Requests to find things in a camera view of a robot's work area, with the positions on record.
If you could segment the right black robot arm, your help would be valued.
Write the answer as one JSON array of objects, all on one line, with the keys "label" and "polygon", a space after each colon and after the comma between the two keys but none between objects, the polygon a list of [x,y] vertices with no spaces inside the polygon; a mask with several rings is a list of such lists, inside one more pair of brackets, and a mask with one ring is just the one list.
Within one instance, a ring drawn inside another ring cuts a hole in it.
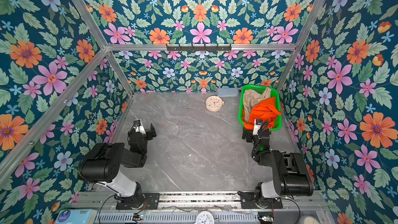
[{"label": "right black robot arm", "polygon": [[252,142],[251,157],[260,166],[271,168],[272,179],[255,188],[254,202],[266,208],[281,197],[305,196],[314,193],[314,184],[300,153],[286,153],[270,148],[269,121],[255,119],[252,130],[244,129],[243,138]]}]

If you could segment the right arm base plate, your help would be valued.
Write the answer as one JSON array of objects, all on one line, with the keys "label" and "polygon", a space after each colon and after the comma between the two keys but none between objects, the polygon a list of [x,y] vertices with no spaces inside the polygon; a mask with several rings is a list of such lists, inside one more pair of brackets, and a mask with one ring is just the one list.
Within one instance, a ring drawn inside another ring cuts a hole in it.
[{"label": "right arm base plate", "polygon": [[282,209],[282,202],[275,198],[264,198],[258,192],[238,191],[242,209]]}]

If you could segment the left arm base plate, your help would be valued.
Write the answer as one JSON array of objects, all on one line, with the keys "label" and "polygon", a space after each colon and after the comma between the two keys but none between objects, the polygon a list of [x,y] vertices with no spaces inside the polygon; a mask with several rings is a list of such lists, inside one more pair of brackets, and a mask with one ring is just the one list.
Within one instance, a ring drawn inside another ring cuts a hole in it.
[{"label": "left arm base plate", "polygon": [[154,210],[160,202],[159,193],[144,193],[137,196],[124,197],[118,200],[116,210]]}]

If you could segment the orange shorts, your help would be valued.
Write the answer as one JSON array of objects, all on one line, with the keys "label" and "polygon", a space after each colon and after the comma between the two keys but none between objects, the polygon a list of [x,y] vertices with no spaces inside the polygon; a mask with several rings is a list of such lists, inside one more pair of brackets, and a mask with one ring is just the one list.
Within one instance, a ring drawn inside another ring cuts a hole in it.
[{"label": "orange shorts", "polygon": [[243,107],[241,110],[240,120],[246,129],[252,130],[254,128],[255,119],[269,121],[268,128],[271,131],[277,131],[282,126],[282,112],[280,111],[280,103],[276,97],[271,97],[259,103],[253,108],[250,113],[249,122],[244,122]]}]

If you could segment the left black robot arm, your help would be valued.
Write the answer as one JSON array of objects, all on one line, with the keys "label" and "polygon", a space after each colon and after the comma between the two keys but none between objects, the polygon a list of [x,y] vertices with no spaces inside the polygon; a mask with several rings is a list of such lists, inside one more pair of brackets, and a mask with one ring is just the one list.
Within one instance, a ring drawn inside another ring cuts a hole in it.
[{"label": "left black robot arm", "polygon": [[148,142],[156,136],[153,125],[146,130],[141,120],[135,120],[127,134],[130,148],[125,148],[124,143],[95,145],[79,165],[79,179],[114,192],[114,198],[118,201],[117,209],[144,207],[146,197],[141,185],[130,180],[120,168],[144,167],[147,161]]}]

